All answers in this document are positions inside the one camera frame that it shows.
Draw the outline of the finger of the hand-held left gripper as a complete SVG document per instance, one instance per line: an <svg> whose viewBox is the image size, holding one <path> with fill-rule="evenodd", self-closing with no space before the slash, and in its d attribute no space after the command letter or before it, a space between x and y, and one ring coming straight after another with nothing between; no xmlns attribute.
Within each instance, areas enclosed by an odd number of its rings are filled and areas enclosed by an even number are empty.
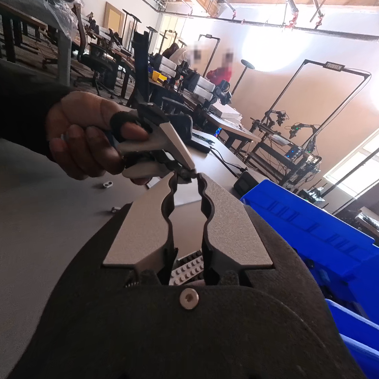
<svg viewBox="0 0 379 379"><path fill-rule="evenodd" d="M126 163L125 168L138 162L159 162L176 174L182 168L196 170L191 153L170 122L153 126L146 141L125 141L117 148Z"/></svg>
<svg viewBox="0 0 379 379"><path fill-rule="evenodd" d="M125 168L121 174L129 179L165 177L169 174L169 169L159 162L138 162Z"/></svg>

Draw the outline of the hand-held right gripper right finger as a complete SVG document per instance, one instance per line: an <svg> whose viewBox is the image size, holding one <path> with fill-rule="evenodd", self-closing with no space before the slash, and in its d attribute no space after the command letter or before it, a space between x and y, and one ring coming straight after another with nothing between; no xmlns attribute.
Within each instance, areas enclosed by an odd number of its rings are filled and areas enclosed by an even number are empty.
<svg viewBox="0 0 379 379"><path fill-rule="evenodd" d="M237 282L245 271L272 269L269 256L243 203L206 174L197 175L201 212L204 280L217 285L229 272Z"/></svg>

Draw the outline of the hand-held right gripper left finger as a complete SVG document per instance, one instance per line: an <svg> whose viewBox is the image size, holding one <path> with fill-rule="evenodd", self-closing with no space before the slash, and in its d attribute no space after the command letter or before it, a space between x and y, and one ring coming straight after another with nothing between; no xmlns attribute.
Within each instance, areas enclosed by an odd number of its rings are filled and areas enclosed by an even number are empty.
<svg viewBox="0 0 379 379"><path fill-rule="evenodd" d="M135 200L103 261L107 268L126 268L138 278L153 271L164 285L169 284L177 249L173 225L177 175L169 173Z"/></svg>

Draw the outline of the blue plastic storage bin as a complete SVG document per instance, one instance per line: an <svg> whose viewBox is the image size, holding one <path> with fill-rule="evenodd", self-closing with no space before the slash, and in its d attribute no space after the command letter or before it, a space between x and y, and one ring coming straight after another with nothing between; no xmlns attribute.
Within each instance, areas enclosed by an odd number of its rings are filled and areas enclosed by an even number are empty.
<svg viewBox="0 0 379 379"><path fill-rule="evenodd" d="M379 378L379 326L326 299L340 337L369 379Z"/></svg>
<svg viewBox="0 0 379 379"><path fill-rule="evenodd" d="M297 251L326 298L378 324L379 250L373 238L269 180L241 201Z"/></svg>

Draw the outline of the person's left forearm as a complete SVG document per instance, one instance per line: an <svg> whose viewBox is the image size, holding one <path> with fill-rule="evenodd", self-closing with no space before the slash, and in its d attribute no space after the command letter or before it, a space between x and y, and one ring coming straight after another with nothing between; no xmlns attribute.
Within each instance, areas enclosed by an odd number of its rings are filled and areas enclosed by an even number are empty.
<svg viewBox="0 0 379 379"><path fill-rule="evenodd" d="M49 110L73 91L40 75L0 66L0 137L52 159L46 137Z"/></svg>

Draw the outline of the grey desk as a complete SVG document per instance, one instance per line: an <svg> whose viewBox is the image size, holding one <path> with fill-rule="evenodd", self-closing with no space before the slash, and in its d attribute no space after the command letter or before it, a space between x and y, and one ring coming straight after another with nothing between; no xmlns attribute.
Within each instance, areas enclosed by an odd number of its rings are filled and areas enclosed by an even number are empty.
<svg viewBox="0 0 379 379"><path fill-rule="evenodd" d="M122 175L76 181L45 156L1 139L1 378L26 349L47 300L81 247L147 191ZM102 188L112 181L113 186Z"/></svg>

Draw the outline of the person's left hand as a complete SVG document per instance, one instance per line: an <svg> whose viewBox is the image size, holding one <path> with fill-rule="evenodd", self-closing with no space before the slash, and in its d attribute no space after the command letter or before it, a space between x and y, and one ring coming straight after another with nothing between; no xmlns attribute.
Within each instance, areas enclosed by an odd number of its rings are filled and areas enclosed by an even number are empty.
<svg viewBox="0 0 379 379"><path fill-rule="evenodd" d="M54 161L71 178L120 174L125 162L105 135L111 118L132 109L98 95L73 91L48 112L45 130Z"/></svg>

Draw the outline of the flat black box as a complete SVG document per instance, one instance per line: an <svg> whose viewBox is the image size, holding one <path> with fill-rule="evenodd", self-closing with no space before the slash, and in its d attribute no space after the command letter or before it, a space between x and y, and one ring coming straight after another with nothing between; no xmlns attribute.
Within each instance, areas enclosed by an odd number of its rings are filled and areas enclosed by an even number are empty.
<svg viewBox="0 0 379 379"><path fill-rule="evenodd" d="M211 151L211 146L208 143L193 136L191 136L191 139L188 141L187 145L204 154L208 154Z"/></svg>

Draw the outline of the light blue instruction booklet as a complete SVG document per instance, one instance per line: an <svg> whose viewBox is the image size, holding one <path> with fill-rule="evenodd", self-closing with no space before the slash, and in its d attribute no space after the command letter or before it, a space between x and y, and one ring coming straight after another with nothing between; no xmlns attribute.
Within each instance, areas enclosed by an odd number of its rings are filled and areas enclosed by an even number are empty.
<svg viewBox="0 0 379 379"><path fill-rule="evenodd" d="M177 185L177 190L174 194L175 207L201 201L201 199L202 197L198 190L197 180L192 180L191 183Z"/></svg>

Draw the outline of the black office chair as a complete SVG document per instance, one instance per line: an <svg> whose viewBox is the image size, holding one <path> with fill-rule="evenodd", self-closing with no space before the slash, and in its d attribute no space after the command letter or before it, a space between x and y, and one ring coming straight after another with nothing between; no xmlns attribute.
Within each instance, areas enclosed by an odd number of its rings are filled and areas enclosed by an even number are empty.
<svg viewBox="0 0 379 379"><path fill-rule="evenodd" d="M149 33L134 32L132 41L134 49L134 78L135 85L127 102L127 107L136 109L142 102L152 102L168 115L187 114L192 115L192 110L184 103L183 98L177 93L167 80L162 83L151 82L149 78Z"/></svg>
<svg viewBox="0 0 379 379"><path fill-rule="evenodd" d="M99 87L101 87L103 90L110 94L110 99L114 99L116 94L112 92L110 89L108 89L104 84L99 82L101 74L104 74L107 71L113 72L110 63L103 59L103 57L100 56L100 54L85 54L84 48L80 48L80 50L78 51L77 60L80 64L91 69L93 75L91 78L78 76L77 79L75 79L73 86L77 87L78 83L91 83L92 87L96 89L98 96L100 96Z"/></svg>

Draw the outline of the black cube device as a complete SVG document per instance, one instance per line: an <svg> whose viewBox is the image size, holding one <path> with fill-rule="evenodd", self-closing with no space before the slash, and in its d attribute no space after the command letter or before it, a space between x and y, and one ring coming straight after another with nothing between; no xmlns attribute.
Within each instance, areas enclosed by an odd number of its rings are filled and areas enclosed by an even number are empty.
<svg viewBox="0 0 379 379"><path fill-rule="evenodd" d="M233 189L236 195L241 198L264 180L270 179L258 171L248 169L241 173L234 183Z"/></svg>

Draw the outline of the white flat box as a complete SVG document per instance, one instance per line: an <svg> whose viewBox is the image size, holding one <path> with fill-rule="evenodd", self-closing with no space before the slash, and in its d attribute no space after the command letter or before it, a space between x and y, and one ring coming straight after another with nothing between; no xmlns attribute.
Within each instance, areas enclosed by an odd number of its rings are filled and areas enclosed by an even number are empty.
<svg viewBox="0 0 379 379"><path fill-rule="evenodd" d="M229 105L222 105L220 101L211 104L210 111L217 117L223 119L236 119L242 120L242 115L234 108Z"/></svg>

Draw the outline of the wooden top table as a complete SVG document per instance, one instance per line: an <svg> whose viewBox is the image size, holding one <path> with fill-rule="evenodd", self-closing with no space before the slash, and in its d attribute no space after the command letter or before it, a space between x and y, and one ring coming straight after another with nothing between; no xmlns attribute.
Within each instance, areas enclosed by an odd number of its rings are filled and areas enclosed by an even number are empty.
<svg viewBox="0 0 379 379"><path fill-rule="evenodd" d="M243 126L236 125L230 121L220 118L212 113L205 113L201 116L199 128L209 135L220 139L220 133L223 131L227 139L221 141L225 147L232 149L235 155L242 157L248 154L252 143L258 144L261 138L246 130Z"/></svg>

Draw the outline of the black ceiling pipe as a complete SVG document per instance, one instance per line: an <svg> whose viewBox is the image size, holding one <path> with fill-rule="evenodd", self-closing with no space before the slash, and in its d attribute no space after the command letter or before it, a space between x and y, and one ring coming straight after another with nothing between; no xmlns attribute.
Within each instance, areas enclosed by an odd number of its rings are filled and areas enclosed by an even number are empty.
<svg viewBox="0 0 379 379"><path fill-rule="evenodd" d="M161 15L165 15L165 16L174 16L174 17L179 17L179 18L184 18L184 19L199 19L199 20L226 22L232 25L253 26L253 27L266 28L266 29L273 28L273 29L278 29L278 30L284 30L286 28L286 24L272 24L268 22L249 21L246 19L242 19L242 20L238 20L235 18L227 19L227 18L222 18L222 17L208 17L208 16L180 13L180 12L170 12L163 9L160 5L158 5L157 8L154 7L149 1L143 0L143 3L147 5L150 9L152 9L154 12ZM351 32L334 31L334 30L322 30L319 28L305 28L305 27L299 27L299 26L290 27L289 30L304 32L310 35L319 35L319 36L341 38L341 39L347 39L347 40L358 40L358 41L365 41L365 42L378 42L379 41L378 35L368 35L368 34L351 33Z"/></svg>

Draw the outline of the black frame rig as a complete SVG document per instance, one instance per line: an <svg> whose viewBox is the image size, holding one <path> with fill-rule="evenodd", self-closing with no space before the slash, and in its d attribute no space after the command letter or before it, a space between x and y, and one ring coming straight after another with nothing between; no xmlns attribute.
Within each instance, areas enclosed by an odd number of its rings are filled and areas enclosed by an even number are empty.
<svg viewBox="0 0 379 379"><path fill-rule="evenodd" d="M276 123L278 126L281 126L284 121L288 120L287 113L277 111L276 105L287 92L300 71L307 64L315 65L333 72L355 75L361 77L362 81L318 127L314 124L296 123L290 127L289 138L286 138L274 130L275 122L271 118L271 115L274 113L277 114ZM320 63L305 59L277 99L273 102L272 106L265 113L263 119L261 121L256 120L253 122L252 130L261 131L263 136L255 147L246 154L245 163L255 164L257 167L264 169L267 174L278 181L279 185L286 185L288 183L294 185L299 183L301 179L316 169L318 164L321 163L322 158L313 154L316 147L317 136L334 120L336 116L339 115L339 113L359 93L359 91L363 89L370 79L371 73L369 72L346 68L346 66L342 64L329 61L326 63ZM293 143L293 138L304 128L311 129L312 134L301 146L298 146Z"/></svg>

